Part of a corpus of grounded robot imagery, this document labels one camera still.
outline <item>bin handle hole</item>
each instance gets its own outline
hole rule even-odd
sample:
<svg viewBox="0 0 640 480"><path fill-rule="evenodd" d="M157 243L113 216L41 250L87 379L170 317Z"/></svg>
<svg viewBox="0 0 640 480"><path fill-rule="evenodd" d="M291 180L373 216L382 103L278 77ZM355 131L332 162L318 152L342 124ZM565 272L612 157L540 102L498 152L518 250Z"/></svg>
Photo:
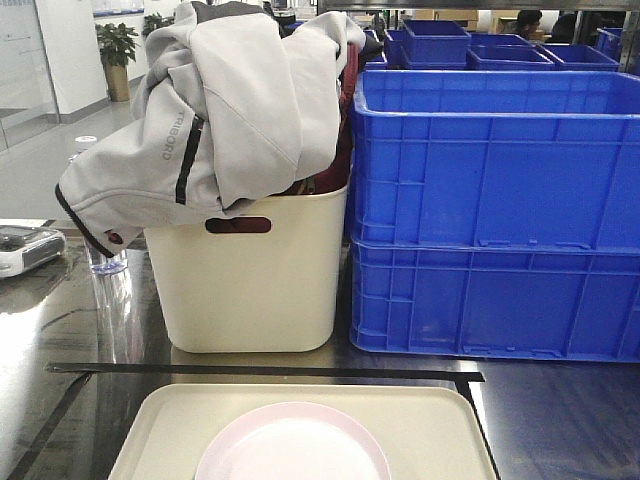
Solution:
<svg viewBox="0 0 640 480"><path fill-rule="evenodd" d="M266 217L210 218L204 222L209 233L268 233L271 220Z"/></svg>

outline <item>plant pot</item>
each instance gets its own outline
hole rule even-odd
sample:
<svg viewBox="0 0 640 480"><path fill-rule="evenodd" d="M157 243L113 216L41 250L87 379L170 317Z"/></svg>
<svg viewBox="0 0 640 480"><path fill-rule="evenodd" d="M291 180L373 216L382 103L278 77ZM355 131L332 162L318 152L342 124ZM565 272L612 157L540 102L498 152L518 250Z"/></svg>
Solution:
<svg viewBox="0 0 640 480"><path fill-rule="evenodd" d="M129 79L127 67L120 65L105 65L104 74L112 102L126 102L129 100Z"/></svg>

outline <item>pink plate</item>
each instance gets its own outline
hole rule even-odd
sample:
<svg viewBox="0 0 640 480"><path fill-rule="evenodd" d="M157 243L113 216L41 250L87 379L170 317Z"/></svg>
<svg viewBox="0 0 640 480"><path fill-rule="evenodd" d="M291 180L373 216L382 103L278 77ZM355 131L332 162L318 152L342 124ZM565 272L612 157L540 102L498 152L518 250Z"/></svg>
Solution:
<svg viewBox="0 0 640 480"><path fill-rule="evenodd" d="M195 480L390 480L371 433L317 403L283 402L227 425L200 459Z"/></svg>

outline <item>electronic device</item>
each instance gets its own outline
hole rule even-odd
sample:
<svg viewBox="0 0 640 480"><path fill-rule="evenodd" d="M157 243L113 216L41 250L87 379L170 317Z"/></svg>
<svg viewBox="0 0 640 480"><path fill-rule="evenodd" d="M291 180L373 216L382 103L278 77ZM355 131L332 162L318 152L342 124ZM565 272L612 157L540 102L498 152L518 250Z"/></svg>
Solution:
<svg viewBox="0 0 640 480"><path fill-rule="evenodd" d="M0 278L13 277L59 257L66 239L53 228L0 225Z"/></svg>

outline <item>glass door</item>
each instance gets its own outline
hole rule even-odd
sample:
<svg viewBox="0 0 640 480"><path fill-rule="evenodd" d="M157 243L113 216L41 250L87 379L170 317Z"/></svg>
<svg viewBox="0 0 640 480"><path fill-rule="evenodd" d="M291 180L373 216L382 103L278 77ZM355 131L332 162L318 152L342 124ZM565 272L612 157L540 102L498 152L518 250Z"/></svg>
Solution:
<svg viewBox="0 0 640 480"><path fill-rule="evenodd" d="M58 123L35 0L0 0L0 150Z"/></svg>

